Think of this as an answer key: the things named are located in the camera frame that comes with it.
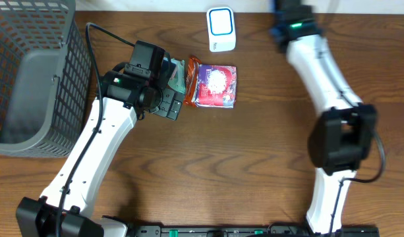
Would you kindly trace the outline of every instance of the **wooden table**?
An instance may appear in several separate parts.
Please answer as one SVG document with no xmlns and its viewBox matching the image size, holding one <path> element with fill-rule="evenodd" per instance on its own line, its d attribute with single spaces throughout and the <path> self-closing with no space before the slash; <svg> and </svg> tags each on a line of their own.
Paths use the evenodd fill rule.
<svg viewBox="0 0 404 237">
<path fill-rule="evenodd" d="M 236 14 L 237 47 L 210 53 L 204 13 L 77 13 L 83 33 L 95 22 L 131 41 L 145 40 L 178 59 L 234 65 L 234 109 L 185 107 L 178 121 L 149 115 L 125 138 L 102 183 L 94 217 L 165 225 L 267 225 L 301 222 L 312 198 L 307 155 L 316 116 L 285 56 L 275 50 L 270 14 Z M 379 113 L 388 167 L 379 182 L 352 184 L 343 224 L 375 224 L 381 236 L 404 236 L 404 16 L 337 15 L 328 30 L 347 81 Z M 132 48 L 92 31 L 98 66 L 106 72 Z M 94 98 L 95 78 L 88 109 Z M 20 200 L 38 198 L 65 159 L 0 156 L 0 236 L 19 236 Z M 358 177 L 375 174 L 374 147 Z"/>
</svg>

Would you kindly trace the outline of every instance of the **gray plastic basket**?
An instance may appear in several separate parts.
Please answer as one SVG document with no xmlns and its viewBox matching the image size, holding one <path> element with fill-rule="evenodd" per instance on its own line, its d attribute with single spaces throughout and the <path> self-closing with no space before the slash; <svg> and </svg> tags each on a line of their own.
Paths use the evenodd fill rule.
<svg viewBox="0 0 404 237">
<path fill-rule="evenodd" d="M 63 157 L 82 130 L 90 58 L 74 0 L 0 1 L 0 153 Z"/>
</svg>

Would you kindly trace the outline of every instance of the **green light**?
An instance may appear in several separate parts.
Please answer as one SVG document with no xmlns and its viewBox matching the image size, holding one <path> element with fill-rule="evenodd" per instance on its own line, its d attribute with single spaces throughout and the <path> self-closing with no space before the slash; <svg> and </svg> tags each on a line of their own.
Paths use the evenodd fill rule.
<svg viewBox="0 0 404 237">
<path fill-rule="evenodd" d="M 170 230 L 169 237 L 178 237 L 178 230 Z"/>
<path fill-rule="evenodd" d="M 302 25 L 303 25 L 302 23 L 295 23 L 295 24 L 292 24 L 291 27 L 292 27 L 292 28 L 299 28 L 299 27 L 301 27 Z"/>
</svg>

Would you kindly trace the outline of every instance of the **black cable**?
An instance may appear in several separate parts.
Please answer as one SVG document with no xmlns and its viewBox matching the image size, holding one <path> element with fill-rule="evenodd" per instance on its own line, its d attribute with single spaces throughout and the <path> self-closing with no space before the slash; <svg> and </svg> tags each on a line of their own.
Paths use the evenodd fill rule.
<svg viewBox="0 0 404 237">
<path fill-rule="evenodd" d="M 125 39 L 122 39 L 114 34 L 112 34 L 111 32 L 108 32 L 107 30 L 103 29 L 102 27 L 93 24 L 93 23 L 87 23 L 86 24 L 86 29 L 85 29 L 85 35 L 86 35 L 86 44 L 88 46 L 88 51 L 90 54 L 90 60 L 92 63 L 92 66 L 95 69 L 95 73 L 96 73 L 96 81 L 98 84 L 98 100 L 99 100 L 99 115 L 98 115 L 98 121 L 96 123 L 95 128 L 93 129 L 92 134 L 89 137 L 88 142 L 86 143 L 86 145 L 84 146 L 82 152 L 80 153 L 80 155 L 78 156 L 76 163 L 74 164 L 73 168 L 71 169 L 71 172 L 69 174 L 69 177 L 67 178 L 65 185 L 63 187 L 63 192 L 61 193 L 61 197 L 59 200 L 59 205 L 58 205 L 58 210 L 57 210 L 57 216 L 56 216 L 56 220 L 55 220 L 55 236 L 56 237 L 61 237 L 61 217 L 63 215 L 63 207 L 64 207 L 64 202 L 65 202 L 65 198 L 67 196 L 67 192 L 70 189 L 70 183 L 72 182 L 72 178 L 80 164 L 80 162 L 83 160 L 83 156 L 86 153 L 86 151 L 88 150 L 88 148 L 90 147 L 90 144 L 92 143 L 92 141 L 94 140 L 96 134 L 100 131 L 100 126 L 102 123 L 102 117 L 103 117 L 103 98 L 102 98 L 102 90 L 101 90 L 101 78 L 100 78 L 100 74 L 99 74 L 99 70 L 98 70 L 98 65 L 96 64 L 96 59 L 95 59 L 95 55 L 92 49 L 92 44 L 90 43 L 90 35 L 89 35 L 89 28 L 93 27 L 97 30 L 100 30 L 106 34 L 108 34 L 111 37 L 114 37 L 115 39 L 130 45 L 134 47 L 133 43 L 128 42 Z"/>
<path fill-rule="evenodd" d="M 119 63 L 119 64 L 115 65 L 114 68 L 112 68 L 112 70 L 115 71 L 115 72 L 119 72 L 119 71 L 121 71 L 121 70 L 123 70 L 125 68 L 127 63 L 128 62 Z"/>
<path fill-rule="evenodd" d="M 339 197 L 341 195 L 341 190 L 342 190 L 343 183 L 345 181 L 351 181 L 351 182 L 358 182 L 358 183 L 361 183 L 361 184 L 369 184 L 369 183 L 377 181 L 383 175 L 383 173 L 385 171 L 385 168 L 386 168 L 386 154 L 385 154 L 385 149 L 384 149 L 384 144 L 382 142 L 382 139 L 380 138 L 379 133 L 377 133 L 377 131 L 375 131 L 374 129 L 371 129 L 371 127 L 369 127 L 369 125 L 366 125 L 366 126 L 368 127 L 368 129 L 372 133 L 372 136 L 376 140 L 376 143 L 377 143 L 377 146 L 378 146 L 379 156 L 380 156 L 380 168 L 379 168 L 379 171 L 373 178 L 370 178 L 370 179 L 363 180 L 363 179 L 359 179 L 359 178 L 342 178 L 339 181 L 339 189 L 338 189 L 338 194 L 336 196 L 335 206 L 333 207 L 333 213 L 331 215 L 331 225 L 330 225 L 328 236 L 331 236 L 331 234 L 332 234 L 333 220 L 335 219 L 336 209 L 337 209 L 337 206 L 338 206 Z"/>
<path fill-rule="evenodd" d="M 339 0 L 330 0 L 326 16 L 321 24 L 323 28 L 328 29 L 336 15 L 336 10 L 339 6 Z"/>
<path fill-rule="evenodd" d="M 143 111 L 140 115 L 138 115 L 137 120 L 144 120 L 144 118 L 146 118 L 146 114 Z"/>
<path fill-rule="evenodd" d="M 330 68 L 328 66 L 328 63 L 326 62 L 325 58 L 323 57 L 324 52 L 322 51 L 322 49 L 320 49 L 319 53 L 318 53 L 318 59 L 319 59 L 319 63 L 322 65 L 322 68 L 325 71 L 325 74 L 328 76 L 329 80 L 331 81 L 332 85 L 335 87 L 335 89 L 339 92 L 339 95 L 342 97 L 342 99 L 344 99 L 345 102 L 347 102 L 347 104 L 349 104 L 352 108 L 355 108 L 357 105 L 354 104 L 352 101 L 350 101 L 348 99 L 348 97 L 344 94 L 344 91 L 342 90 L 342 88 L 339 87 L 336 79 L 333 77 L 332 72 L 330 71 Z"/>
<path fill-rule="evenodd" d="M 266 229 L 267 234 L 270 234 L 270 229 L 271 229 L 272 225 L 274 225 L 274 224 L 273 224 L 273 223 L 270 224 L 270 225 L 268 226 L 268 228 Z"/>
</svg>

